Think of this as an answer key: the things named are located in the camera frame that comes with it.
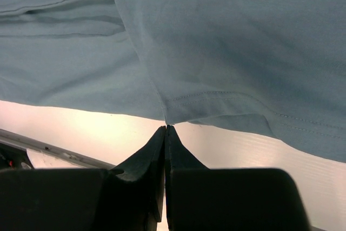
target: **white surface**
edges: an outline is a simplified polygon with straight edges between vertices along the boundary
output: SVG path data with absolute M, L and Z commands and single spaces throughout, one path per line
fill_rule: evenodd
M 0 101 L 0 128 L 119 164 L 142 147 L 164 122 L 86 111 L 30 107 Z M 346 230 L 346 164 L 312 156 L 255 134 L 182 123 L 184 145 L 210 168 L 277 167 L 296 181 L 315 227 Z M 30 151 L 38 167 L 69 167 Z M 158 230 L 168 230 L 164 221 Z

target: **black plastic part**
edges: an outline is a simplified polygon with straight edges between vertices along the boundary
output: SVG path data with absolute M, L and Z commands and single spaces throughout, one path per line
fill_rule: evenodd
M 111 170 L 1 171 L 0 230 L 155 231 L 164 173 L 171 231 L 310 230 L 286 172 L 210 170 L 172 126 Z
M 0 230 L 155 231 L 164 181 L 159 128 L 112 170 L 5 170 L 0 173 Z
M 279 169 L 210 170 L 165 137 L 167 219 L 172 231 L 310 230 L 292 178 Z

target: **stitching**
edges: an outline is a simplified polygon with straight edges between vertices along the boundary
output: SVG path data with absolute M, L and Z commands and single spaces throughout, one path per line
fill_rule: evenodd
M 221 97 L 219 97 L 219 98 L 206 98 L 204 100 L 235 100 L 235 99 L 241 99 L 241 98 L 239 98 L 239 97 L 233 97 L 233 98 L 221 98 Z M 203 101 L 203 100 L 193 101 L 193 102 L 184 103 L 184 104 L 198 103 L 198 102 L 201 102 L 201 101 Z M 167 107 L 167 109 L 168 108 L 174 108 L 174 107 L 180 107 L 181 105 L 176 105 L 176 106 L 173 106 L 173 107 Z M 311 130 L 307 130 L 307 129 L 304 129 L 304 128 L 292 127 L 292 126 L 289 126 L 289 125 L 283 124 L 283 123 L 280 123 L 280 124 L 285 126 L 285 127 L 289 127 L 291 129 L 297 129 L 297 130 L 304 131 L 304 132 L 307 132 L 307 133 L 322 135 L 322 136 L 326 136 L 326 137 L 332 137 L 332 138 L 336 138 L 336 139 L 340 139 L 340 140 L 346 140 L 346 138 L 342 138 L 342 137 L 335 136 L 335 135 L 322 134 L 322 133 L 311 131 Z
M 191 94 L 191 95 L 186 95 L 186 96 L 182 96 L 182 97 L 177 97 L 177 98 L 174 98 L 174 99 L 168 100 L 168 101 L 182 100 L 183 98 L 187 98 L 187 97 L 201 96 L 203 94 L 213 94 L 213 93 L 231 94 L 231 93 L 235 93 L 235 92 L 233 92 L 233 91 L 206 91 L 206 92 L 201 92 L 201 93 L 197 93 L 197 94 Z
M 173 105 L 173 106 L 171 106 L 171 107 L 167 107 L 167 109 L 169 109 L 169 108 L 177 108 L 177 107 L 181 107 L 181 106 L 183 106 L 183 105 L 198 103 L 198 102 L 207 101 L 207 100 L 240 100 L 240 99 L 241 99 L 240 97 L 230 97 L 230 98 L 214 97 L 214 98 L 205 98 L 205 99 L 203 99 L 203 100 L 192 101 L 192 102 L 183 103 L 183 104 L 180 104 L 180 105 Z
M 275 115 L 278 115 L 278 116 L 281 116 L 281 117 L 290 118 L 290 119 L 294 119 L 294 120 L 299 120 L 299 121 L 303 121 L 303 122 L 308 122 L 308 123 L 312 123 L 312 124 L 317 124 L 319 126 L 325 126 L 325 127 L 336 128 L 336 129 L 340 129 L 340 130 L 346 130 L 346 128 L 343 128 L 343 127 L 332 126 L 330 124 L 319 123 L 319 122 L 315 122 L 315 121 L 310 121 L 310 120 L 306 120 L 306 119 L 302 119 L 302 118 L 298 118 L 298 117 L 293 117 L 293 116 L 288 116 L 288 115 L 277 113 L 277 112 L 273 111 L 271 108 L 269 108 L 267 105 L 265 105 L 262 101 L 252 97 L 251 95 L 248 95 L 248 94 L 245 94 L 245 93 L 240 93 L 240 92 L 232 92 L 232 91 L 206 91 L 206 92 L 202 92 L 202 93 L 198 93 L 198 94 L 191 94 L 191 95 L 186 95 L 186 96 L 178 97 L 178 98 L 175 98 L 175 99 L 172 99 L 172 100 L 168 100 L 168 101 L 177 101 L 177 100 L 181 100 L 181 99 L 184 99 L 184 98 L 187 98 L 187 97 L 201 96 L 203 94 L 240 94 L 240 95 L 244 95 L 244 96 L 247 96 L 247 97 L 255 99 L 257 102 L 259 102 L 260 104 L 265 106 L 269 111 L 271 111 Z M 228 98 L 221 98 L 220 97 L 220 98 L 206 98 L 206 99 L 203 99 L 203 100 L 200 100 L 200 101 L 209 100 L 209 99 L 228 100 Z M 186 104 L 195 103 L 195 102 L 182 103 L 180 105 L 175 105 L 175 106 L 172 106 L 172 107 L 167 107 L 167 109 L 175 108 L 175 107 L 180 107 L 181 105 L 186 105 Z
M 304 132 L 308 132 L 308 133 L 312 133 L 312 134 L 317 134 L 317 135 L 322 135 L 322 136 L 337 138 L 337 139 L 340 139 L 340 140 L 346 140 L 346 138 L 342 138 L 342 137 L 335 136 L 335 135 L 322 134 L 322 133 L 315 132 L 315 131 L 311 131 L 311 130 L 307 130 L 307 129 L 304 129 L 304 128 L 292 127 L 292 126 L 289 126 L 289 125 L 283 124 L 283 123 L 280 123 L 280 124 L 283 125 L 283 126 L 285 126 L 285 127 L 288 127 L 288 128 L 297 129 L 297 130 L 304 131 Z

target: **t-shirt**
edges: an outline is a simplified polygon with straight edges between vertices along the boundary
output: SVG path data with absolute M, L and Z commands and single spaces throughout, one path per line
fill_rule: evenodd
M 248 131 L 346 162 L 345 2 L 0 0 L 0 99 Z

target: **seam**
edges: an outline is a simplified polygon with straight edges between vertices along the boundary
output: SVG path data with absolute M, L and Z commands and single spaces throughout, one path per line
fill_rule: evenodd
M 16 12 L 19 12 L 21 10 L 25 10 L 25 9 L 41 9 L 41 8 L 47 8 L 47 7 L 52 7 L 54 5 L 57 5 L 57 4 L 63 4 L 65 2 L 73 2 L 73 1 L 78 1 L 78 0 L 61 0 L 61 1 L 58 1 L 58 2 L 54 2 L 54 3 L 49 3 L 49 4 L 45 4 L 45 5 L 32 5 L 32 6 L 22 6 L 20 8 L 17 8 L 17 9 L 11 9 L 11 10 L 6 10 L 6 11 L 0 11 L 0 14 L 11 14 L 11 13 L 16 13 Z
M 241 100 L 241 98 L 239 98 L 239 97 L 233 97 L 233 98 L 221 98 L 221 97 L 218 97 L 218 98 L 206 98 L 204 100 L 198 100 L 198 101 L 184 103 L 184 104 L 181 104 L 181 105 L 167 107 L 167 109 L 168 108 L 174 108 L 174 107 L 180 107 L 180 106 L 185 105 L 185 104 L 192 104 L 192 103 L 198 103 L 198 102 L 201 102 L 201 101 L 207 101 L 207 100 L 236 100 L 236 99 Z M 307 129 L 300 128 L 300 127 L 293 127 L 293 126 L 290 126 L 290 125 L 287 125 L 287 124 L 283 124 L 283 123 L 279 123 L 279 124 L 281 124 L 281 125 L 283 125 L 285 127 L 291 128 L 291 129 L 296 129 L 296 130 L 304 131 L 304 132 L 307 132 L 307 133 L 312 133 L 312 134 L 316 134 L 316 135 L 322 135 L 322 136 L 326 136 L 326 137 L 332 137 L 332 138 L 336 138 L 336 139 L 340 139 L 340 140 L 346 140 L 346 138 L 342 138 L 342 137 L 335 136 L 335 135 L 323 134 L 323 133 L 320 133 L 320 132 L 311 131 L 311 130 L 307 130 Z
M 168 100 L 168 101 L 177 101 L 177 100 L 182 100 L 182 99 L 188 98 L 188 97 L 201 96 L 203 94 L 240 94 L 240 95 L 244 95 L 244 96 L 247 96 L 247 97 L 255 99 L 257 102 L 259 102 L 260 104 L 265 106 L 269 111 L 271 111 L 275 115 L 278 115 L 278 116 L 281 116 L 281 117 L 290 118 L 290 119 L 294 119 L 294 120 L 298 120 L 298 121 L 303 121 L 303 122 L 307 122 L 307 123 L 312 123 L 312 124 L 316 124 L 316 125 L 319 125 L 319 126 L 325 126 L 325 127 L 329 127 L 329 128 L 336 128 L 336 129 L 340 129 L 340 130 L 346 130 L 346 128 L 343 128 L 343 127 L 338 127 L 338 126 L 333 126 L 333 125 L 330 125 L 330 124 L 319 123 L 319 122 L 315 122 L 315 121 L 311 121 L 311 120 L 306 120 L 306 119 L 302 119 L 302 118 L 299 118 L 299 117 L 293 117 L 293 116 L 289 116 L 289 115 L 285 115 L 285 114 L 281 114 L 281 113 L 275 112 L 271 108 L 269 108 L 267 105 L 265 105 L 262 101 L 252 97 L 251 95 L 248 95 L 248 94 L 245 94 L 245 93 L 241 93 L 241 92 L 233 92 L 233 91 L 206 91 L 206 92 L 201 92 L 201 93 L 197 93 L 197 94 L 191 94 L 191 95 L 186 95 L 186 96 L 174 98 L 174 99 Z M 209 100 L 209 99 L 222 99 L 222 100 L 226 99 L 227 100 L 228 98 L 222 98 L 222 97 L 220 97 L 220 98 L 206 98 L 206 99 L 203 99 L 203 100 L 200 100 L 200 101 Z M 185 104 L 190 104 L 190 102 L 189 103 L 182 103 L 180 105 L 170 106 L 170 107 L 167 107 L 167 109 L 175 108 L 175 107 L 180 107 L 181 105 L 185 105 Z
M 177 108 L 177 107 L 181 107 L 183 105 L 199 103 L 199 102 L 207 101 L 207 100 L 240 100 L 240 99 L 241 99 L 240 97 L 229 97 L 229 98 L 212 97 L 212 98 L 205 98 L 203 100 L 197 100 L 197 101 L 192 101 L 192 102 L 188 102 L 188 103 L 182 103 L 182 104 L 179 104 L 179 105 L 173 105 L 173 106 L 167 107 L 167 109 L 169 109 L 169 108 Z
M 293 127 L 293 126 L 289 126 L 289 125 L 283 124 L 283 123 L 280 123 L 280 124 L 285 126 L 285 127 L 291 128 L 291 129 L 297 129 L 297 130 L 312 133 L 312 134 L 322 135 L 322 136 L 326 136 L 326 137 L 332 137 L 332 138 L 336 138 L 336 139 L 340 139 L 340 140 L 346 140 L 346 138 L 342 138 L 342 137 L 335 136 L 335 135 L 322 134 L 320 132 L 315 132 L 315 131 L 307 130 L 307 129 L 300 128 L 300 127 Z
M 47 36 L 52 36 L 52 37 L 62 37 L 62 36 L 112 36 L 115 34 L 84 34 L 82 32 L 72 32 L 70 34 L 46 34 L 46 35 L 0 35 L 0 38 L 40 38 L 40 37 L 47 37 Z
M 118 10 L 118 12 L 119 12 L 120 18 L 122 19 L 122 21 L 123 21 L 123 23 L 124 23 L 125 32 L 126 32 L 126 33 L 128 34 L 128 36 L 129 36 L 129 40 L 130 40 L 130 42 L 131 42 L 131 44 L 132 44 L 132 47 L 133 47 L 135 53 L 137 54 L 138 60 L 139 60 L 140 64 L 142 65 L 143 69 L 147 72 L 148 80 L 149 80 L 149 82 L 150 82 L 150 84 L 151 84 L 151 86 L 152 86 L 154 92 L 156 93 L 156 96 L 157 96 L 158 101 L 159 101 L 160 106 L 161 106 L 161 111 L 162 111 L 162 114 L 163 114 L 164 121 L 165 121 L 165 123 L 167 124 L 167 116 L 166 116 L 166 113 L 165 113 L 165 109 L 164 109 L 164 104 L 163 104 L 162 97 L 161 97 L 161 95 L 159 94 L 156 85 L 154 84 L 154 82 L 152 81 L 152 79 L 151 79 L 151 77 L 150 77 L 150 73 L 149 73 L 149 70 L 148 70 L 148 68 L 147 68 L 147 66 L 146 66 L 146 64 L 145 64 L 145 62 L 143 61 L 143 59 L 141 58 L 141 56 L 138 54 L 138 51 L 137 51 L 136 46 L 135 46 L 135 44 L 134 44 L 134 42 L 133 42 L 133 40 L 132 40 L 132 37 L 131 37 L 131 35 L 129 34 L 129 31 L 127 30 L 127 25 L 126 25 L 126 23 L 124 22 L 124 19 L 122 18 L 122 13 L 121 13 L 121 11 L 120 11 L 118 5 L 117 5 L 117 1 L 114 0 L 114 3 L 115 3 L 115 6 L 116 6 L 116 8 L 117 8 L 117 10 Z

